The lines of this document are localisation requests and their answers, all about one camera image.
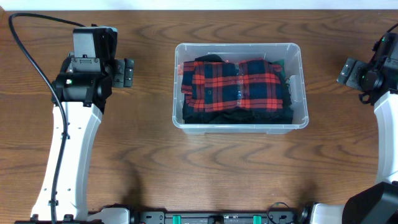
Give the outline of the red navy plaid shirt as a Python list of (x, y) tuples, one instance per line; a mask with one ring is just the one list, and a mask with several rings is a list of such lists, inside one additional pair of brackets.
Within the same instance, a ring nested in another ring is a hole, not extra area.
[(193, 113), (281, 111), (289, 102), (289, 91), (276, 68), (261, 58), (199, 65), (182, 75), (184, 105)]

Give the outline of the large black garment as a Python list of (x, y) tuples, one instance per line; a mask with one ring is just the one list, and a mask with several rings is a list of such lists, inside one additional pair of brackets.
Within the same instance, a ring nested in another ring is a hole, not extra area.
[[(210, 62), (224, 61), (216, 54), (204, 55), (195, 60)], [(284, 79), (286, 89), (289, 91), (286, 79)], [(292, 124), (294, 111), (289, 102), (281, 111), (261, 112), (259, 110), (232, 109), (213, 113), (193, 113), (183, 102), (183, 120), (186, 124)]]

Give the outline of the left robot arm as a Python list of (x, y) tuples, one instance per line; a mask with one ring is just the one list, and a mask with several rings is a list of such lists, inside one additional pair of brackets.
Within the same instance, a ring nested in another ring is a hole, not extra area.
[(118, 31), (113, 27), (77, 27), (74, 50), (51, 83), (53, 136), (44, 182), (29, 223), (130, 223), (126, 207), (90, 214), (88, 173), (96, 132), (113, 88), (132, 85), (134, 62), (115, 57)]

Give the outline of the green taped cloth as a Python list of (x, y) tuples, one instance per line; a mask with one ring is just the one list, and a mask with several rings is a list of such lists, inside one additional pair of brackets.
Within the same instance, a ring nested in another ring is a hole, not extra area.
[(283, 79), (286, 79), (285, 67), (284, 67), (285, 60), (278, 60), (278, 61), (273, 62), (272, 64), (278, 65), (278, 68), (276, 68), (275, 70), (277, 70), (280, 73), (280, 75)]

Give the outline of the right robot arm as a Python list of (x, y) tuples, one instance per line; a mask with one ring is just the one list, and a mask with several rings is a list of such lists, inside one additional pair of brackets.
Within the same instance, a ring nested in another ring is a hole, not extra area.
[(349, 58), (338, 83), (358, 90), (371, 105), (378, 127), (378, 167), (374, 186), (343, 205), (312, 202), (297, 223), (397, 223), (397, 34), (389, 29), (373, 47), (369, 62)]

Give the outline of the pink printed shirt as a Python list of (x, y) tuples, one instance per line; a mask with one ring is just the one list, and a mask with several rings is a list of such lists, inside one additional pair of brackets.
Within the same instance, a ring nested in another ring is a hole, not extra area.
[(224, 61), (221, 62), (209, 62), (209, 61), (187, 61), (183, 62), (182, 64), (177, 66), (177, 74), (178, 75), (183, 75), (184, 73), (187, 72), (193, 72), (197, 66), (199, 65), (204, 65), (206, 63), (224, 63)]

